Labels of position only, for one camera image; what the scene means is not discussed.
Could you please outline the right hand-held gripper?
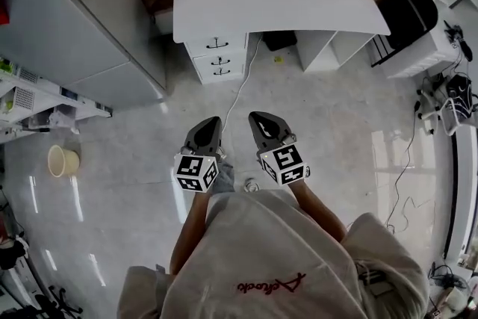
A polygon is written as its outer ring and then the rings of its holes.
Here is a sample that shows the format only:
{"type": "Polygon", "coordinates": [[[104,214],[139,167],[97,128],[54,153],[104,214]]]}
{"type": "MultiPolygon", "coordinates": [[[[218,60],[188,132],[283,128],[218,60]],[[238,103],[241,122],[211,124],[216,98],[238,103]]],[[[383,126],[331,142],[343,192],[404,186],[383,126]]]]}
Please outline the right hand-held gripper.
{"type": "Polygon", "coordinates": [[[258,148],[258,162],[277,185],[289,185],[310,176],[310,167],[297,149],[297,136],[284,119],[253,111],[248,120],[258,148]]]}

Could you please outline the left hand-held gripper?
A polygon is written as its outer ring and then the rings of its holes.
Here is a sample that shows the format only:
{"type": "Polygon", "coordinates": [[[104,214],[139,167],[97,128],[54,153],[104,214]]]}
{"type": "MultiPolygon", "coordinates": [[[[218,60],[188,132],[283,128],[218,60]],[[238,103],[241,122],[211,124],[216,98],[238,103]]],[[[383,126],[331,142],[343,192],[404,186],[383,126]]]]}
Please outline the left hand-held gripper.
{"type": "Polygon", "coordinates": [[[183,191],[207,193],[219,175],[222,120],[209,117],[195,125],[174,157],[173,175],[183,191]]]}

